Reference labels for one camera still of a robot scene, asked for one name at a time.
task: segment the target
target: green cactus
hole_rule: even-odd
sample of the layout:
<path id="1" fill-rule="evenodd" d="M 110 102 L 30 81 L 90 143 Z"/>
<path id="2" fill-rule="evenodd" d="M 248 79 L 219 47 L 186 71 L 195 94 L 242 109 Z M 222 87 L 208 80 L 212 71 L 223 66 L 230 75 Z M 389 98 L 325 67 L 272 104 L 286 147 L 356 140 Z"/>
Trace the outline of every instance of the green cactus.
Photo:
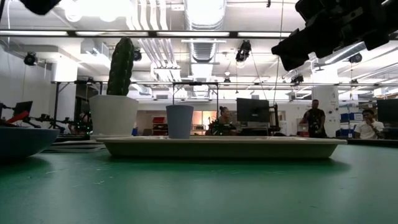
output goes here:
<path id="1" fill-rule="evenodd" d="M 109 71 L 107 95 L 127 96 L 131 84 L 130 78 L 134 65 L 134 45 L 131 39 L 123 37 L 112 54 Z"/>

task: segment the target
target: ceiling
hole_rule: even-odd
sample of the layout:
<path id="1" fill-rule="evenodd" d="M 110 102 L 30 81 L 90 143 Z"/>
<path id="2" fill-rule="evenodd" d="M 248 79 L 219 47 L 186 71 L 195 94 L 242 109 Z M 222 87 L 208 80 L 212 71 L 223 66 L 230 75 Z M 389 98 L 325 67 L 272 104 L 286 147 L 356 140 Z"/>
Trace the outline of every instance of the ceiling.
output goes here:
<path id="1" fill-rule="evenodd" d="M 64 7 L 56 7 L 52 12 L 46 16 L 36 16 L 29 12 L 19 1 L 7 1 L 6 7 L 3 12 L 3 16 L 0 23 L 0 29 L 24 29 L 24 30 L 128 30 L 126 25 L 126 18 L 123 17 L 122 1 L 127 0 L 112 0 L 109 1 L 109 11 L 113 10 L 114 13 L 118 14 L 119 17 L 113 22 L 104 22 L 98 16 L 83 16 L 77 22 L 70 22 L 65 17 Z M 211 2 L 210 0 L 202 0 L 204 4 Z M 305 24 L 300 15 L 295 11 L 294 0 L 283 1 L 272 0 L 270 8 L 266 7 L 267 1 L 261 0 L 227 0 L 227 7 L 224 17 L 223 30 L 239 30 L 239 31 L 269 31 L 269 32 L 292 32 L 297 28 L 304 28 Z M 147 8 L 147 20 L 149 21 L 149 3 Z M 166 0 L 167 3 L 167 25 L 172 30 L 185 30 L 185 18 L 183 11 L 182 0 Z M 10 45 L 13 46 L 13 50 L 16 52 L 23 52 L 22 45 L 34 45 L 39 47 L 40 45 L 53 45 L 67 52 L 68 57 L 73 57 L 79 64 L 79 75 L 89 75 L 96 79 L 107 79 L 109 68 L 101 62 L 90 60 L 90 55 L 83 52 L 81 53 L 81 38 L 53 38 L 53 37 L 13 37 L 11 38 Z M 115 38 L 96 38 L 94 39 L 96 44 L 104 43 L 112 53 L 115 45 L 119 39 Z M 172 47 L 175 58 L 178 65 L 181 68 L 181 77 L 189 77 L 191 75 L 190 70 L 190 54 L 188 44 L 181 42 L 181 39 L 172 39 Z M 276 35 L 274 39 L 252 39 L 250 40 L 252 45 L 252 54 L 245 61 L 244 67 L 237 67 L 234 59 L 237 48 L 241 45 L 241 39 L 226 39 L 225 43 L 218 44 L 216 51 L 215 63 L 212 70 L 213 80 L 222 80 L 226 77 L 225 72 L 230 73 L 231 81 L 235 82 L 258 82 L 259 78 L 261 81 L 275 83 L 283 81 L 290 81 L 290 77 L 294 75 L 294 72 L 287 72 L 283 69 L 282 63 L 278 60 L 278 57 L 271 54 L 271 48 L 278 44 L 280 38 Z M 133 43 L 136 47 L 141 47 L 136 39 L 133 39 Z M 372 51 L 363 50 L 363 61 L 354 65 L 351 70 L 351 64 L 348 62 L 337 62 L 334 65 L 326 66 L 338 69 L 338 76 L 340 82 L 348 83 L 352 78 L 360 77 L 361 75 L 368 74 L 372 75 L 372 72 L 379 71 L 380 69 L 397 63 L 398 50 L 397 41 L 390 41 L 388 44 L 374 49 Z M 54 54 L 40 54 L 43 55 L 41 60 L 48 60 L 49 62 L 56 62 L 59 58 L 59 51 Z M 145 52 L 142 52 L 142 60 L 134 63 L 134 78 L 142 81 L 153 81 L 150 75 L 151 61 Z M 311 81 L 312 69 L 311 63 L 306 63 L 304 66 L 299 68 L 305 82 Z M 380 72 L 375 76 L 363 80 L 366 83 L 376 82 L 396 82 L 393 78 L 398 78 L 397 69 L 389 69 L 384 72 Z M 247 89 L 246 86 L 240 86 L 239 88 Z M 373 87 L 363 88 L 364 92 L 372 90 Z"/>

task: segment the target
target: computer monitor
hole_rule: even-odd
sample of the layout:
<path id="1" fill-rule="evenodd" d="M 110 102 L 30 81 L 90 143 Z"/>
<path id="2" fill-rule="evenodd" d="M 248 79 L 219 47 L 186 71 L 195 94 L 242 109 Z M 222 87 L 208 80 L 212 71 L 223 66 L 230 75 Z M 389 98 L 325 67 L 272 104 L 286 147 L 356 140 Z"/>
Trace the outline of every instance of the computer monitor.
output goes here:
<path id="1" fill-rule="evenodd" d="M 380 122 L 383 123 L 398 122 L 397 110 L 398 110 L 398 99 L 377 101 L 377 117 Z"/>
<path id="2" fill-rule="evenodd" d="M 236 99 L 237 120 L 240 122 L 270 122 L 268 100 Z"/>
<path id="3" fill-rule="evenodd" d="M 30 110 L 32 109 L 32 104 L 33 104 L 33 101 L 17 103 L 17 105 L 15 105 L 15 108 L 14 108 L 14 116 L 17 116 L 24 111 L 30 113 Z"/>

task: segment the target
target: green table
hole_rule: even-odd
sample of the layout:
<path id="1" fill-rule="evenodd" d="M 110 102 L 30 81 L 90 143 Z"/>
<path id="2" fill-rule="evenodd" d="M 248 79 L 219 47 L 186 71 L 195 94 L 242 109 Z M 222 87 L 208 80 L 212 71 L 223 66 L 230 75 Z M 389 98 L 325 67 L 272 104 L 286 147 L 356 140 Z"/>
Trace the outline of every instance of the green table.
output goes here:
<path id="1" fill-rule="evenodd" d="M 323 161 L 40 154 L 0 167 L 0 223 L 395 223 L 398 150 Z"/>

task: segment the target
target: shirt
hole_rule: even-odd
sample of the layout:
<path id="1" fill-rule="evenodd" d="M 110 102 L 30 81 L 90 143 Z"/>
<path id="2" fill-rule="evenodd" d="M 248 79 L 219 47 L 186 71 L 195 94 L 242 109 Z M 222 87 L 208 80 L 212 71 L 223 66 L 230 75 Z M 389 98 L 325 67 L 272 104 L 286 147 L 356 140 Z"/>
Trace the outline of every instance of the shirt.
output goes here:
<path id="1" fill-rule="evenodd" d="M 321 126 L 322 117 L 325 116 L 325 112 L 321 109 L 310 109 L 306 113 L 308 113 L 308 132 L 314 133 L 315 131 L 318 131 Z"/>
<path id="2" fill-rule="evenodd" d="M 382 131 L 384 125 L 382 122 L 373 120 L 373 127 L 375 127 L 378 131 Z M 366 124 L 366 121 L 362 121 L 356 125 L 354 131 L 360 134 L 361 139 L 377 139 L 376 133 L 373 131 L 370 125 Z"/>

